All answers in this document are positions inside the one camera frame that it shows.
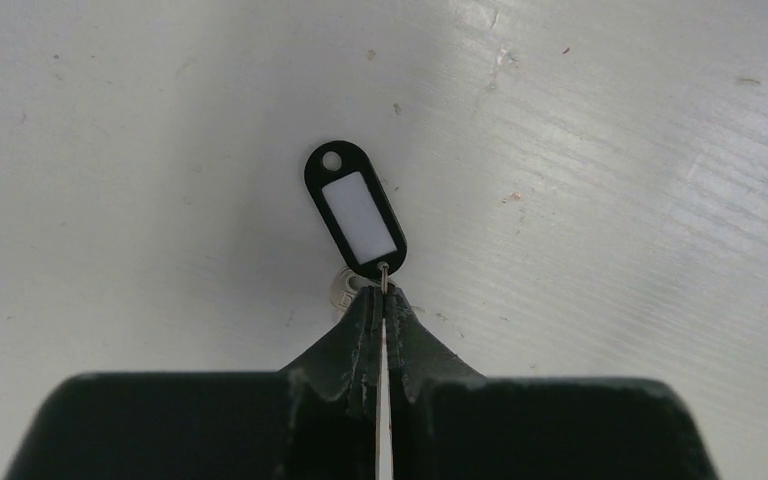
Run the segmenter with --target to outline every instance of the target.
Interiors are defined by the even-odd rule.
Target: white table
[[[768,479],[768,0],[1,1],[0,475],[70,375],[275,369],[333,325],[329,139],[467,362],[662,379]]]

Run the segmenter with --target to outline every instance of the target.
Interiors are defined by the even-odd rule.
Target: key tag
[[[369,157],[353,143],[329,142],[311,154],[304,178],[346,265],[387,293],[407,243]]]

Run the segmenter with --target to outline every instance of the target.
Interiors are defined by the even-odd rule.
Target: metal ring
[[[388,275],[390,265],[387,265],[387,262],[381,262],[378,264],[378,270],[381,270],[381,293],[387,295],[387,285],[390,284],[390,277]]]

